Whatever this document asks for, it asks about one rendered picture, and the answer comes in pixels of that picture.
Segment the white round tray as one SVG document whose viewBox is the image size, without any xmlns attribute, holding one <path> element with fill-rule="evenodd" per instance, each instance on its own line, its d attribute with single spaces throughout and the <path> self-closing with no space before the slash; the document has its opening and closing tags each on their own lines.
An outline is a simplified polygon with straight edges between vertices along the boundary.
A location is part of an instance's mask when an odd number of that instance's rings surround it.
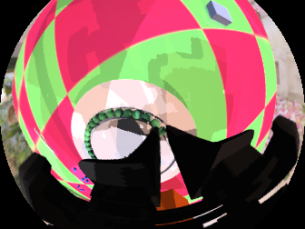
<svg viewBox="0 0 305 229">
<path fill-rule="evenodd" d="M 131 108 L 132 111 L 139 110 L 142 115 L 148 112 L 153 119 L 159 119 L 160 128 L 166 125 L 182 129 L 183 132 L 197 137 L 195 121 L 192 119 L 188 108 L 186 108 L 177 97 L 166 92 L 153 83 L 145 83 L 138 79 L 119 79 L 119 81 L 108 81 L 96 85 L 81 97 L 73 111 L 72 138 L 79 151 L 81 158 L 92 159 L 88 155 L 86 144 L 84 144 L 84 130 L 90 124 L 91 119 L 99 112 L 112 108 L 121 107 L 123 110 Z M 142 118 L 106 117 L 91 130 L 91 150 L 97 159 L 124 159 L 137 150 L 146 135 L 153 127 L 151 122 L 144 122 Z M 177 162 L 170 144 L 168 144 L 167 133 L 161 137 L 161 183 L 172 179 L 179 172 Z"/>
</svg>

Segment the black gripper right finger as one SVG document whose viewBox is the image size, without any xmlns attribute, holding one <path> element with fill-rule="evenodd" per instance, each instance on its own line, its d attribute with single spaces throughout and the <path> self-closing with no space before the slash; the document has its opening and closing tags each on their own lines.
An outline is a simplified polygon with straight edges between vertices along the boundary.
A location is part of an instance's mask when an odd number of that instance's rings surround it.
<svg viewBox="0 0 305 229">
<path fill-rule="evenodd" d="M 214 170 L 222 159 L 235 154 L 246 144 L 251 144 L 253 129 L 240 132 L 232 137 L 212 143 L 182 131 L 179 128 L 166 125 L 167 140 L 170 144 L 174 161 L 177 162 L 182 180 L 190 199 L 202 197 L 201 191 L 211 180 Z"/>
</svg>

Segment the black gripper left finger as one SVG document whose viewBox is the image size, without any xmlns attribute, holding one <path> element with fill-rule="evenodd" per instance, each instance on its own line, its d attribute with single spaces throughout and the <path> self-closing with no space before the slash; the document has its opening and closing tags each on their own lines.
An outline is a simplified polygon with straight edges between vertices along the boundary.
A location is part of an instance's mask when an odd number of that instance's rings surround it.
<svg viewBox="0 0 305 229">
<path fill-rule="evenodd" d="M 144 187 L 153 205 L 161 204 L 161 141 L 159 128 L 154 126 L 133 154 L 122 159 L 86 159 L 79 168 L 92 184 Z"/>
</svg>

